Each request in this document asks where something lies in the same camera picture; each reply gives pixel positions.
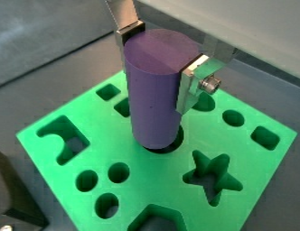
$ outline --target oval hole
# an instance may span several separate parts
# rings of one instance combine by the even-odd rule
[[[82,192],[90,191],[97,185],[97,182],[97,173],[92,170],[83,171],[77,179],[77,188]]]
[[[202,92],[198,98],[198,102],[194,104],[193,109],[200,112],[210,112],[216,108],[216,102],[213,97]]]
[[[114,194],[104,194],[96,202],[96,213],[102,219],[116,216],[120,209],[120,201]]]
[[[124,162],[116,163],[108,171],[108,177],[114,183],[122,183],[129,176],[130,168]]]
[[[222,119],[224,119],[225,123],[231,126],[243,126],[244,125],[244,116],[233,110],[224,112]]]

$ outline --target pentagon-shaped hole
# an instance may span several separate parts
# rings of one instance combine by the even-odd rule
[[[96,213],[102,219],[113,218],[120,209],[120,200],[113,193],[104,194],[96,202]]]
[[[243,126],[244,125],[244,116],[241,113],[228,110],[222,113],[222,119],[225,123],[231,126]]]
[[[77,178],[77,188],[79,191],[90,191],[98,182],[97,173],[92,170],[83,171]]]
[[[122,183],[130,176],[130,168],[124,162],[116,163],[108,171],[108,177],[114,183]]]
[[[105,87],[102,87],[98,91],[97,91],[97,95],[105,100],[110,100],[118,93],[121,92],[121,90],[113,85],[113,84],[108,84]]]
[[[129,117],[130,116],[130,105],[129,105],[129,99],[125,98],[116,106],[114,106],[116,110],[120,112],[120,114],[124,117]]]
[[[281,140],[281,138],[264,126],[256,128],[252,133],[252,139],[271,151],[276,149]]]
[[[129,231],[186,231],[182,215],[177,210],[149,205],[128,228]]]

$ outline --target green foam block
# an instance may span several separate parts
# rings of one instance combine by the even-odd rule
[[[222,90],[181,127],[170,153],[136,142],[121,72],[18,133],[79,230],[241,229],[296,132]]]

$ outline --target circular hole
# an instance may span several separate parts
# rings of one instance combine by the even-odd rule
[[[216,108],[216,102],[213,97],[202,92],[198,98],[198,102],[194,104],[193,109],[201,112],[210,112]]]
[[[231,126],[243,126],[244,125],[244,116],[233,110],[224,112],[222,119],[226,122],[226,124]]]
[[[97,173],[92,170],[83,171],[77,179],[77,188],[79,191],[90,191],[97,185],[98,177]]]
[[[120,201],[114,194],[104,194],[96,202],[96,213],[102,219],[116,216],[120,209]]]
[[[153,153],[157,153],[157,154],[166,154],[166,153],[170,153],[170,152],[176,151],[181,147],[182,141],[184,141],[184,129],[182,129],[182,126],[180,126],[180,130],[178,130],[176,140],[166,148],[162,148],[162,149],[145,148],[145,149],[149,152],[153,152]]]
[[[124,162],[116,163],[108,171],[108,177],[114,183],[122,183],[129,176],[130,168]]]

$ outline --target rectangular hole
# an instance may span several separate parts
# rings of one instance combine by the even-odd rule
[[[121,90],[113,85],[108,84],[97,91],[97,95],[105,100],[110,100],[117,94],[120,94]]]
[[[58,164],[63,165],[85,150],[90,142],[66,116],[61,116],[38,132],[39,137],[50,134],[61,136],[66,143],[65,149],[57,157]]]
[[[116,106],[114,106],[116,110],[120,112],[120,114],[124,117],[129,117],[130,116],[130,105],[129,105],[129,99],[125,98]]]
[[[275,150],[281,138],[263,126],[259,126],[252,133],[252,139],[268,150]]]

